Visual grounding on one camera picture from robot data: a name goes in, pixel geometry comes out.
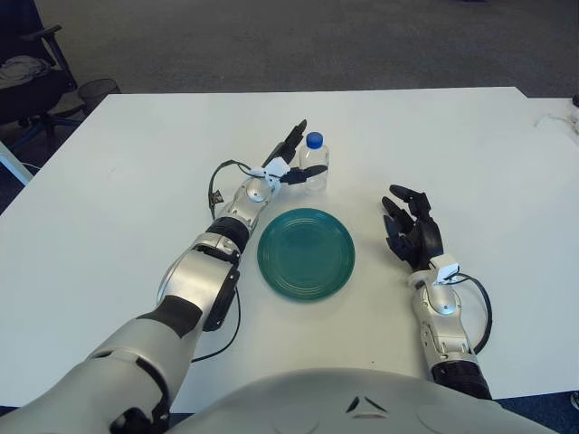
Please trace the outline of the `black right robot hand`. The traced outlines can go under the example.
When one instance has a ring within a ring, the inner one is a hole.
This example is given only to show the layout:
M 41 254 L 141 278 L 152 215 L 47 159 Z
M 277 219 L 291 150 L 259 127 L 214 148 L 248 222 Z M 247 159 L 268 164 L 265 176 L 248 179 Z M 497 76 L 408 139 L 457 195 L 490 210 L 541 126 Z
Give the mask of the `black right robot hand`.
M 412 272 L 427 270 L 430 260 L 443 254 L 440 229 L 430 215 L 427 195 L 397 184 L 389 191 L 406 203 L 408 210 L 387 196 L 382 198 L 388 247 Z

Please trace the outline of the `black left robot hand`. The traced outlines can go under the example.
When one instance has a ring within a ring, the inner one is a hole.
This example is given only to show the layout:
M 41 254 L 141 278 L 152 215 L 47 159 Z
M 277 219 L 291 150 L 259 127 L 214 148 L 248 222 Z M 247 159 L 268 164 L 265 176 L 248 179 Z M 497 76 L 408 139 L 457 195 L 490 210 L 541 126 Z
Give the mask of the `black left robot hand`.
M 303 139 L 306 126 L 307 120 L 303 119 L 283 141 L 274 147 L 262 165 L 268 176 L 281 184 L 303 184 L 309 178 L 324 174 L 327 171 L 327 165 L 313 165 L 306 168 L 289 167 L 289 163 L 296 155 L 297 147 Z

